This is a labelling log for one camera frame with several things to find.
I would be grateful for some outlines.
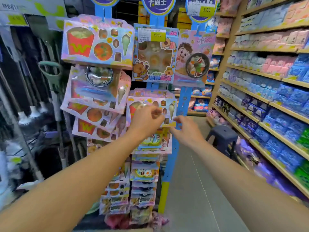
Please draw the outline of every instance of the dark gray stool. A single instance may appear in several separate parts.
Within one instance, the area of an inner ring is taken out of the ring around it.
[[[214,136],[213,146],[224,155],[230,157],[228,145],[231,144],[231,151],[233,152],[238,134],[230,127],[217,125],[211,129],[206,141],[208,141],[211,136]]]

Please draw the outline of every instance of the store aisle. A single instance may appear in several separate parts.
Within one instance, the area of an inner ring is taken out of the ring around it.
[[[206,137],[210,127],[205,117],[192,118]],[[165,232],[249,231],[198,156],[183,145],[170,183],[165,214],[170,218]]]

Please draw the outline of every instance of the person's left hand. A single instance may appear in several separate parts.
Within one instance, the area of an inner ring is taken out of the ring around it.
[[[142,141],[154,134],[164,119],[165,117],[160,108],[156,106],[144,106],[135,111],[128,133],[131,133],[135,137],[137,136]]]

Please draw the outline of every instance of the round purple sign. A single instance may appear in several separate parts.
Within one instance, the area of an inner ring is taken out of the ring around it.
[[[91,0],[94,4],[101,6],[114,6],[119,0]]]
[[[198,2],[198,3],[204,3],[204,4],[216,4],[216,0],[186,0],[186,11],[188,11],[188,3],[189,2]],[[192,21],[198,22],[198,23],[204,23],[207,22],[210,18],[205,17],[199,17],[199,16],[189,16],[189,18]]]
[[[175,5],[175,0],[141,0],[146,10],[153,15],[167,15]]]

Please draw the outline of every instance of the hand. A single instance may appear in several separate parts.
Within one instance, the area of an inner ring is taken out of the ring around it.
[[[170,128],[170,132],[180,143],[193,148],[196,144],[205,141],[197,124],[189,117],[177,116],[174,118],[174,121],[182,124],[181,130]]]
[[[144,106],[135,111],[128,132],[142,141],[154,134],[164,119],[162,110],[158,107]]]

